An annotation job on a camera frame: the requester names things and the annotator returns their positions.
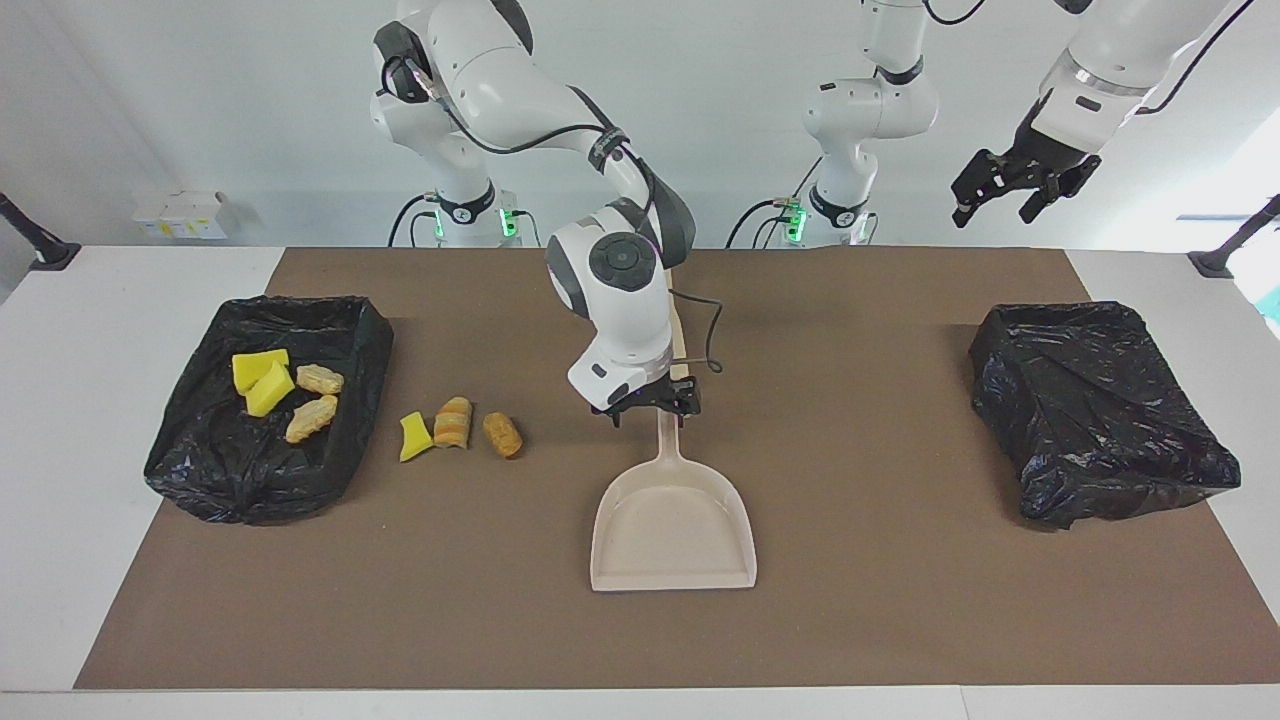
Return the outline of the large yellow sponge piece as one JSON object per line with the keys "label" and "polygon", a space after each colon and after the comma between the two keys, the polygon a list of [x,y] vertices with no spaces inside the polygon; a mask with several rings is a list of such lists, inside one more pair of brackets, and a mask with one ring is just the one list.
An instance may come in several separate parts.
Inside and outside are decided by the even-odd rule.
{"label": "large yellow sponge piece", "polygon": [[256,354],[234,354],[230,357],[230,370],[237,393],[246,396],[275,364],[282,366],[291,364],[291,357],[285,348],[273,348]]}

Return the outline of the orange flaky croissant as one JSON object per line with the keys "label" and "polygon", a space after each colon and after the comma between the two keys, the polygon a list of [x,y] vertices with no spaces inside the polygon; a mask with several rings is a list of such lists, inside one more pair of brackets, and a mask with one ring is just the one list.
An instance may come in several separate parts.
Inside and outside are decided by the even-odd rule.
{"label": "orange flaky croissant", "polygon": [[325,429],[337,415],[338,397],[323,395],[319,398],[298,406],[285,427],[284,439],[289,445],[298,445]]}

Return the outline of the beige hand brush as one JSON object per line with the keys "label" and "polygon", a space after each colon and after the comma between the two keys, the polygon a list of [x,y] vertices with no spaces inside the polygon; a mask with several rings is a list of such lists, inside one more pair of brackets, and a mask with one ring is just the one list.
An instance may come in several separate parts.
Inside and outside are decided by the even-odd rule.
{"label": "beige hand brush", "polygon": [[684,337],[684,325],[676,307],[676,297],[669,296],[669,324],[672,329],[672,361],[669,365],[669,378],[672,382],[686,379],[691,375],[687,347]]}

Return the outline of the black bag lined bin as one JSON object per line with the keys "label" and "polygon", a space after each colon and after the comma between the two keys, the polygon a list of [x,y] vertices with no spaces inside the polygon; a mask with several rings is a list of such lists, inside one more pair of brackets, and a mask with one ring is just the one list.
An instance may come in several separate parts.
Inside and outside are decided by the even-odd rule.
{"label": "black bag lined bin", "polygon": [[[394,332],[365,297],[260,296],[224,302],[166,402],[143,464],[146,484],[189,515],[262,525],[319,512],[347,491],[364,460]],[[236,388],[237,355],[282,350],[280,372],[317,365],[343,379],[333,419],[292,443],[285,429],[314,393],[292,386],[253,415]]]}
{"label": "black bag lined bin", "polygon": [[1125,304],[998,304],[968,355],[972,406],[1033,525],[1138,518],[1242,486],[1238,457]]}

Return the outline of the beige plastic dustpan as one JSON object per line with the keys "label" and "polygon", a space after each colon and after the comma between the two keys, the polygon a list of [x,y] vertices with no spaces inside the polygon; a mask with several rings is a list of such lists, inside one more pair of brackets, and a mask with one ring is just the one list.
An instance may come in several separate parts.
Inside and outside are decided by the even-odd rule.
{"label": "beige plastic dustpan", "polygon": [[657,414],[655,457],[617,475],[596,509],[589,580],[598,593],[755,587],[748,506],[721,471],[685,457],[678,418]]}

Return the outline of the white wall box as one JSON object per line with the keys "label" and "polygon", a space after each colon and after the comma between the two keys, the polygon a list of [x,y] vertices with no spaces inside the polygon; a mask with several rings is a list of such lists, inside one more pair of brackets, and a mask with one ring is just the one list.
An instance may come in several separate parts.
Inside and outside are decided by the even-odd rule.
{"label": "white wall box", "polygon": [[152,240],[223,241],[237,228],[225,196],[216,191],[140,196],[131,219]]}

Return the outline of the yellow sponge with green back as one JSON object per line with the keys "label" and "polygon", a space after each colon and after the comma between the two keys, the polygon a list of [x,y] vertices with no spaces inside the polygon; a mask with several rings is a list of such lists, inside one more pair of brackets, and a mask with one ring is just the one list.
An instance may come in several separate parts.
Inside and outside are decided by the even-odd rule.
{"label": "yellow sponge with green back", "polygon": [[268,416],[293,388],[294,382],[287,365],[273,363],[246,393],[247,414],[256,418]]}

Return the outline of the orange striped bread roll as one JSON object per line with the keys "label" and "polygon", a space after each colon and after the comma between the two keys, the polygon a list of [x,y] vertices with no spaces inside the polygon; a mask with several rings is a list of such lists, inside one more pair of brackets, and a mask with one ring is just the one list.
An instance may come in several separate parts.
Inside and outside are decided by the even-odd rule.
{"label": "orange striped bread roll", "polygon": [[445,401],[434,416],[433,438],[436,447],[467,448],[472,428],[474,405],[465,396]]}

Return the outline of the brown table mat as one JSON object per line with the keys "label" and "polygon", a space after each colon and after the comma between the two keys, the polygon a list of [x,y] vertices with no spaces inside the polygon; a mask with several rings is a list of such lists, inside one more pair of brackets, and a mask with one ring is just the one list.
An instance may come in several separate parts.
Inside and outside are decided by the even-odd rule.
{"label": "brown table mat", "polygon": [[[684,452],[749,511],[748,591],[596,593],[596,505],[655,451],[564,373],[591,336],[536,251],[287,251],[271,295],[365,296],[396,337],[344,498],[280,527],[164,503],[76,687],[649,688],[1280,682],[1280,626],[1206,503],[1041,532],[970,405],[996,304],[1085,291],[1060,251],[698,251],[724,363]],[[474,405],[467,448],[399,419]],[[483,433],[504,413],[513,459]]]}

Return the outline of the brown bread roll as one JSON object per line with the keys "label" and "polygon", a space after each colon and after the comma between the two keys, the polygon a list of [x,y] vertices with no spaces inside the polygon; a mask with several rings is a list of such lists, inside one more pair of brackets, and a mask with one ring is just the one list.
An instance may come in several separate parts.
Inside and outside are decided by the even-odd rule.
{"label": "brown bread roll", "polygon": [[515,420],[504,413],[486,414],[483,419],[483,433],[492,448],[503,459],[513,459],[524,448],[524,437]]}

